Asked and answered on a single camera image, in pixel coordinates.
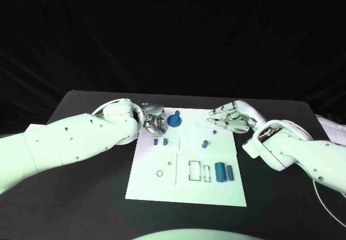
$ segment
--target cable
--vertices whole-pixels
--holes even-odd
[[[334,220],[346,227],[346,225],[344,225],[344,224],[338,221],[338,219],[334,217],[334,215],[331,214],[331,212],[328,211],[328,209],[327,209],[327,207],[325,207],[325,205],[324,205],[324,203],[322,203],[322,200],[321,200],[321,198],[319,198],[319,195],[318,195],[318,192],[316,192],[316,188],[315,188],[315,181],[312,180],[311,183],[312,183],[315,195],[316,195],[318,201],[319,201],[319,203],[321,203],[321,206],[324,207],[325,211],[328,212],[328,214],[329,214],[329,216],[334,218]]]

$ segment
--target black backdrop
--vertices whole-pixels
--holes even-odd
[[[344,122],[342,11],[309,1],[1,0],[0,133],[44,124],[71,89],[301,100]]]

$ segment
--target black table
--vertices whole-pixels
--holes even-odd
[[[70,91],[47,123],[90,113],[118,98],[129,98],[138,104],[159,103],[171,108],[195,109],[213,109],[234,100]],[[267,119],[291,120],[315,140],[328,139],[304,102],[246,101]],[[164,230],[200,228],[266,240],[344,239],[346,230],[322,209],[311,179],[299,167],[292,165],[278,172],[242,150],[250,134],[233,135],[247,207],[125,199],[133,141],[84,161],[31,176],[0,196],[0,238],[128,240]],[[316,185],[322,200],[331,202],[327,207],[340,213],[344,199],[337,192]]]

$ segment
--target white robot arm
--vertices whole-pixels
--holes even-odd
[[[346,146],[329,141],[314,141],[305,130],[288,120],[270,120],[250,105],[237,100],[210,111],[208,118],[216,126],[234,133],[253,130],[252,138],[242,148],[252,158],[262,158],[276,171],[293,163],[304,169],[314,181],[346,193]]]
[[[138,137],[141,128],[165,129],[164,107],[116,99],[92,114],[67,117],[43,128],[0,139],[0,194],[24,178],[82,161]]]

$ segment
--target paper sheet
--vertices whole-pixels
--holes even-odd
[[[178,127],[167,126],[161,136],[139,131],[125,199],[246,207],[233,133],[207,123],[210,110],[164,108],[165,115],[175,110],[181,117]],[[188,180],[188,161],[198,161],[200,181]],[[231,166],[233,181],[216,182],[217,162]],[[203,166],[208,166],[210,182],[204,181]]]

